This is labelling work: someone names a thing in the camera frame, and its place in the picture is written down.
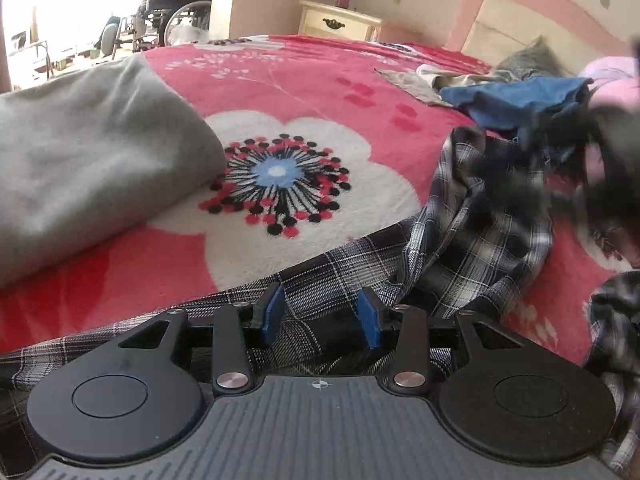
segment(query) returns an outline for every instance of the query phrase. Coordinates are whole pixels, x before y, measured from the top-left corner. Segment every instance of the pink pillow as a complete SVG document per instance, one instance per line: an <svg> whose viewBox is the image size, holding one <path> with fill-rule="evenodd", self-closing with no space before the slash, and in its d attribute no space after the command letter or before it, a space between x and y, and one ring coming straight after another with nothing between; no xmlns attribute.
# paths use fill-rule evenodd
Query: pink pillow
<svg viewBox="0 0 640 480"><path fill-rule="evenodd" d="M640 108L638 80L626 78L604 84L591 97L589 108L600 105L614 105L628 112L635 112Z"/></svg>
<svg viewBox="0 0 640 480"><path fill-rule="evenodd" d="M580 72L580 77L593 79L590 85L593 90L611 81L634 77L636 70L636 59L633 57L607 56L591 61Z"/></svg>

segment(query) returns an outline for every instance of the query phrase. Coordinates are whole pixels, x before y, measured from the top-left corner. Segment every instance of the gray folded blanket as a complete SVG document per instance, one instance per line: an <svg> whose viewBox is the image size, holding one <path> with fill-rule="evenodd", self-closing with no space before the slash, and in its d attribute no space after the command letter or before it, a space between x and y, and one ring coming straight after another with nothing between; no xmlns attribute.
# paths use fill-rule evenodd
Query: gray folded blanket
<svg viewBox="0 0 640 480"><path fill-rule="evenodd" d="M220 141L134 55L0 96L0 287L224 171Z"/></svg>

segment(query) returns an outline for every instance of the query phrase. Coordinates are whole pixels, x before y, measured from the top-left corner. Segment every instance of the screw head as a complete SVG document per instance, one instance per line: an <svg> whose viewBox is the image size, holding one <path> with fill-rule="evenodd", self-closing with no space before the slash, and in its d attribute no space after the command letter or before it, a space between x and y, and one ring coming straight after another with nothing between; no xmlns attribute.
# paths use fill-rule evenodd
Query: screw head
<svg viewBox="0 0 640 480"><path fill-rule="evenodd" d="M249 377L240 372L228 372L226 374L219 375L216 379L218 386L226 388L227 390L237 390L247 386L249 383Z"/></svg>
<svg viewBox="0 0 640 480"><path fill-rule="evenodd" d="M394 377L394 382L403 388L417 388L424 384L424 375L418 372L400 372Z"/></svg>

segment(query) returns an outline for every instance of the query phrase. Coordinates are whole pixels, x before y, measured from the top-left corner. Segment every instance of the drawer handle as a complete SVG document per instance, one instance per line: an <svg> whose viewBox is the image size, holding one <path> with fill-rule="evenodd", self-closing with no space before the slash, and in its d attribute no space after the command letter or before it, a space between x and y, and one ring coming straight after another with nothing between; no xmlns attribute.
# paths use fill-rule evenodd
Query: drawer handle
<svg viewBox="0 0 640 480"><path fill-rule="evenodd" d="M327 27L332 28L333 30L338 30L339 28L346 27L344 23L336 22L335 20L330 20L329 18L323 18L322 20L326 23Z"/></svg>

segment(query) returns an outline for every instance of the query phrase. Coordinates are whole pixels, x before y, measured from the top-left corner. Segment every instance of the blue cloth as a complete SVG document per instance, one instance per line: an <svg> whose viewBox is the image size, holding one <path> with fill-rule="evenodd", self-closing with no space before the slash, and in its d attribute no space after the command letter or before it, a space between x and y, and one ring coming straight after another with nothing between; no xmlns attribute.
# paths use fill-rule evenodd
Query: blue cloth
<svg viewBox="0 0 640 480"><path fill-rule="evenodd" d="M552 117L581 104L590 82L581 77L539 76L513 83L450 86L440 90L440 97L479 126L526 143L538 114Z"/></svg>

